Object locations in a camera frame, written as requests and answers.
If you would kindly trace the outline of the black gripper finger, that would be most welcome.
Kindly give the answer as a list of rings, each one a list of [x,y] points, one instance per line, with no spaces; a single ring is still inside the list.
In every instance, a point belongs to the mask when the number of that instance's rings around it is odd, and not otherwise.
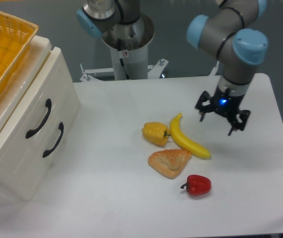
[[[227,117],[227,120],[231,125],[228,135],[231,135],[233,131],[244,131],[250,114],[250,110],[237,110],[236,112],[230,113]]]
[[[216,109],[213,97],[207,91],[203,91],[195,105],[195,109],[197,109],[201,115],[200,121],[203,121],[205,114],[214,112]]]

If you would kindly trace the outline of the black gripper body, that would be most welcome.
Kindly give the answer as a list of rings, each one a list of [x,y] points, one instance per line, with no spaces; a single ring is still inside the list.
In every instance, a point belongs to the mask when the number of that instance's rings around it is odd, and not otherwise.
[[[240,104],[244,98],[243,95],[233,96],[230,88],[221,90],[219,86],[216,87],[215,93],[212,97],[213,112],[225,118],[239,118],[244,117],[244,112],[239,109]]]

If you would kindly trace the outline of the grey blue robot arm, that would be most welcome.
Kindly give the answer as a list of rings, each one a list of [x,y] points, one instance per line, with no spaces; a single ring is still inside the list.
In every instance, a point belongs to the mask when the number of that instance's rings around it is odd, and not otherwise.
[[[195,107],[202,116],[214,112],[226,118],[231,131],[242,131],[250,111],[239,106],[268,48],[267,37],[249,25],[263,14],[267,3],[220,0],[217,4],[218,14],[196,16],[186,32],[189,44],[224,66],[214,94],[203,92]],[[88,0],[76,17],[88,35],[109,47],[116,80],[148,78],[154,24],[141,12],[139,1]]]

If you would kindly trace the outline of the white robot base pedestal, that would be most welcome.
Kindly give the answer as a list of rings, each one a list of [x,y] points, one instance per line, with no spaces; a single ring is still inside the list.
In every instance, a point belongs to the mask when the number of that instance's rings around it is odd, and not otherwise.
[[[148,45],[154,37],[154,24],[140,14],[132,24],[117,24],[102,35],[110,50],[114,79],[148,78]]]

